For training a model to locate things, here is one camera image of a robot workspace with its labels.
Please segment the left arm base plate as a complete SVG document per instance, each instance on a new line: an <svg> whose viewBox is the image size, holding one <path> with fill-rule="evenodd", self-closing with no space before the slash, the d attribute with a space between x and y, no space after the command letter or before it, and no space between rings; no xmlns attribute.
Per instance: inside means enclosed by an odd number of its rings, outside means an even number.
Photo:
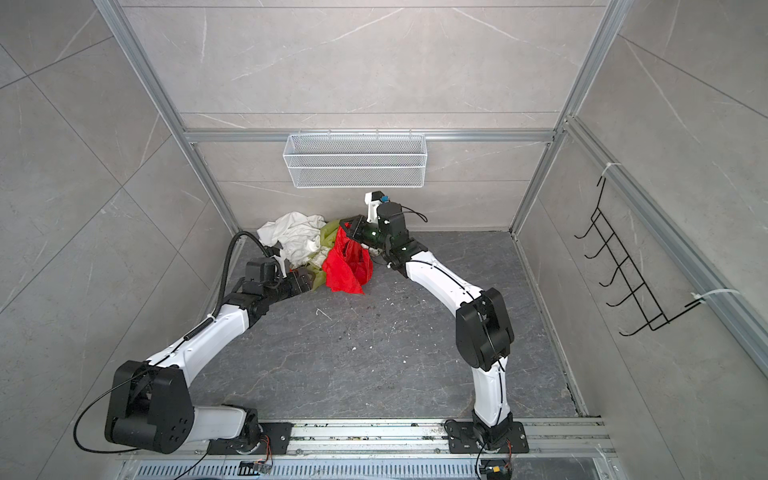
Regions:
<svg viewBox="0 0 768 480"><path fill-rule="evenodd" d="M291 439L294 424L290 422L260 423L260 432L253 441L244 443L244 438L212 440L208 455L285 455Z"/></svg>

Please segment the red cloth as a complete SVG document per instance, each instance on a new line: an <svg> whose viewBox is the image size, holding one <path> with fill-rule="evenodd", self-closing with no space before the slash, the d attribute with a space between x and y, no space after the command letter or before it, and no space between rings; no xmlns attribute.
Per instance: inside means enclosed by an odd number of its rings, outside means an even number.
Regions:
<svg viewBox="0 0 768 480"><path fill-rule="evenodd" d="M369 251L350 239L342 227L337 229L334 245L322 269L326 285L332 292L360 295L364 293L363 286L371 280L374 270Z"/></svg>

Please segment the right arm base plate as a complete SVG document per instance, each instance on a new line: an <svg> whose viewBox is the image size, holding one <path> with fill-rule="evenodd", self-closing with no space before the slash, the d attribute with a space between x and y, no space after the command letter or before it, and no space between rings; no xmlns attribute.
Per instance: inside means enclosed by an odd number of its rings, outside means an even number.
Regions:
<svg viewBox="0 0 768 480"><path fill-rule="evenodd" d="M507 419L500 425L486 429L481 422L448 419L443 422L443 428L451 454L530 452L527 434L521 422Z"/></svg>

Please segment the green patterned cloth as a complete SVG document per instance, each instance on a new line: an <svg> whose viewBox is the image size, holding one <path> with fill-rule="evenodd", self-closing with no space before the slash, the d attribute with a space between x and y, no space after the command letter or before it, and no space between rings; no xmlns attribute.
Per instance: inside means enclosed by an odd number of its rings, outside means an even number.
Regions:
<svg viewBox="0 0 768 480"><path fill-rule="evenodd" d="M317 290L326 283L326 273L323 270L323 264L326 261L330 250L335 245L339 226L339 219L326 223L320 228L317 237L312 241L312 246L317 246L317 249L311 253L307 263L304 265L313 277L312 291Z"/></svg>

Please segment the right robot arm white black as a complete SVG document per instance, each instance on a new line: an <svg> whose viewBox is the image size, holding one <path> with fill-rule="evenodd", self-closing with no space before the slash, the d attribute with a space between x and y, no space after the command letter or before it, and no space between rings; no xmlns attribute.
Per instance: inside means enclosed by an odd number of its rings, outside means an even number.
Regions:
<svg viewBox="0 0 768 480"><path fill-rule="evenodd" d="M500 448L513 427L506 367L514 341L501 293L463 280L395 222L382 219L375 225L357 215L341 220L340 228L348 239L378 250L389 268L421 285L454 315L457 350L472 368L473 436L485 449Z"/></svg>

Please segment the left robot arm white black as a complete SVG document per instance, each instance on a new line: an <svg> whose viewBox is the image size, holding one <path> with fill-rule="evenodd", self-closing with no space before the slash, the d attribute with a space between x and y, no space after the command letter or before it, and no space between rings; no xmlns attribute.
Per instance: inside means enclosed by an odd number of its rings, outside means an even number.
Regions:
<svg viewBox="0 0 768 480"><path fill-rule="evenodd" d="M249 263L245 275L224 295L217 313L166 349L144 361L127 361L116 370L105 439L163 454L198 441L210 441L241 454L260 448L264 433L255 409L196 406L189 387L204 367L266 315L271 305L310 291L313 281L313 273L306 268L277 278Z"/></svg>

